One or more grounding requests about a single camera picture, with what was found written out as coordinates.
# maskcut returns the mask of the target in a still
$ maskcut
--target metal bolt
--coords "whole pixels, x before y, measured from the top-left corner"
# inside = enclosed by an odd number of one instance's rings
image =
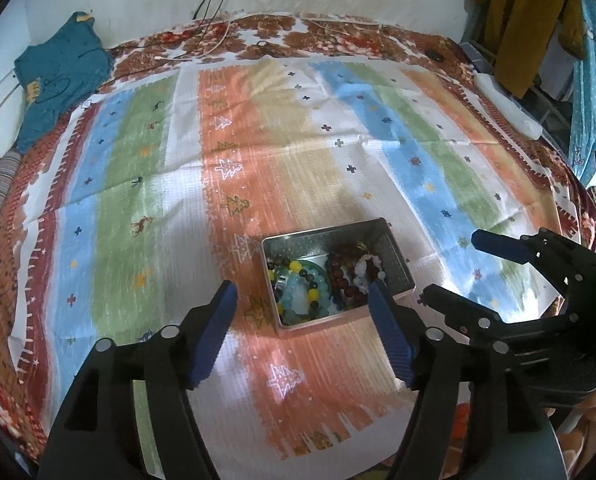
[[[180,333],[180,329],[176,325],[167,325],[160,331],[160,335],[165,339],[171,339]]]
[[[444,337],[444,333],[439,328],[428,328],[425,332],[427,337],[431,339],[431,341],[440,341]]]
[[[98,352],[106,352],[108,349],[111,348],[111,340],[110,339],[100,339],[100,341],[98,341],[95,344],[95,349]]]
[[[494,341],[493,347],[494,351],[498,352],[499,354],[506,354],[509,351],[507,343],[503,341]]]

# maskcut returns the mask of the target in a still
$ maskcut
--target hanging clothes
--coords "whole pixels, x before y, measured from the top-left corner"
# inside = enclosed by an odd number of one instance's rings
[[[559,18],[561,46],[584,56],[580,0],[474,1],[489,6],[482,44],[496,54],[495,78],[516,97],[523,97],[534,81]]]
[[[596,0],[582,0],[586,59],[574,65],[574,110],[569,163],[586,186],[596,183]]]

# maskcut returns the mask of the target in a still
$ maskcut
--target metal tin box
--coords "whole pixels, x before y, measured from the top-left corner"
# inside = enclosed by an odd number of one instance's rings
[[[372,220],[265,238],[262,240],[260,250],[263,265],[261,272],[264,272],[266,277],[267,258],[277,256],[289,258],[290,260],[308,260],[324,268],[325,262],[329,254],[334,251],[334,248],[342,244],[356,244],[359,242],[364,243],[371,254],[380,256],[382,268],[387,275],[387,289],[395,300],[415,289],[414,280],[405,263],[405,258],[400,253],[398,244],[389,229],[389,224],[384,218],[374,218]],[[280,337],[314,332],[315,330],[322,330],[369,315],[369,307],[364,305],[321,319],[306,321],[293,326],[284,326],[275,307],[271,283],[268,279],[266,281],[271,304],[271,317]]]

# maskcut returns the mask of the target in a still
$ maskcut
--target bed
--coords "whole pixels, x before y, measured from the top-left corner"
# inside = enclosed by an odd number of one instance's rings
[[[111,79],[24,156],[0,215],[0,426],[34,460],[98,338],[145,340],[228,279],[235,320],[190,392],[221,478],[384,478],[414,394],[370,318],[276,338],[260,240],[382,216],[418,291],[438,283],[508,322],[557,312],[556,292],[476,251],[474,230],[544,226],[596,248],[596,205],[566,162],[513,130],[446,38],[242,14],[110,54]]]

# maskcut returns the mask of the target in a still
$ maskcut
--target mustard yellow cloth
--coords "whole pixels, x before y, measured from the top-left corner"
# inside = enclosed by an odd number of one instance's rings
[[[489,4],[482,44],[496,54],[495,78],[516,97],[531,86],[559,18],[561,46],[584,56],[581,0],[474,1]]]

